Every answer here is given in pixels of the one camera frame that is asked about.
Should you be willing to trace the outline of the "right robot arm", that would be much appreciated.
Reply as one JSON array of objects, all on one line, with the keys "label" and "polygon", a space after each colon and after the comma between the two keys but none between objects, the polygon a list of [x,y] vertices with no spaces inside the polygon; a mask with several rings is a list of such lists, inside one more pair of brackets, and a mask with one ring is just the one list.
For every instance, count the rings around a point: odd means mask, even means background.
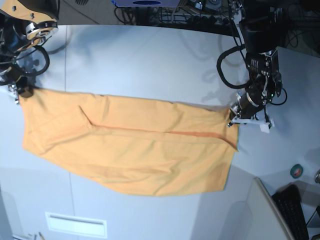
[{"label": "right robot arm", "polygon": [[[0,84],[18,102],[29,98],[35,78],[50,66],[44,44],[58,30],[60,1],[58,0],[2,0],[0,2]],[[34,52],[44,57],[44,67],[26,71],[18,62]]]}]

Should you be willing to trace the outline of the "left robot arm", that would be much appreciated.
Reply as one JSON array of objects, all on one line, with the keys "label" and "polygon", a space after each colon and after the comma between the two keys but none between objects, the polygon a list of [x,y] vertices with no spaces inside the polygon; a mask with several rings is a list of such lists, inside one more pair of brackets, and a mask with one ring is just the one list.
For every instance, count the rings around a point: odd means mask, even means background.
[{"label": "left robot arm", "polygon": [[[229,0],[228,18],[235,40],[232,47],[220,54],[216,69],[222,82],[234,90],[244,90],[230,107],[229,125],[257,123],[257,113],[266,111],[274,97],[285,92],[279,70],[278,43],[281,38],[282,9],[266,0]],[[249,79],[246,83],[230,83],[222,71],[223,60],[241,53]]]}]

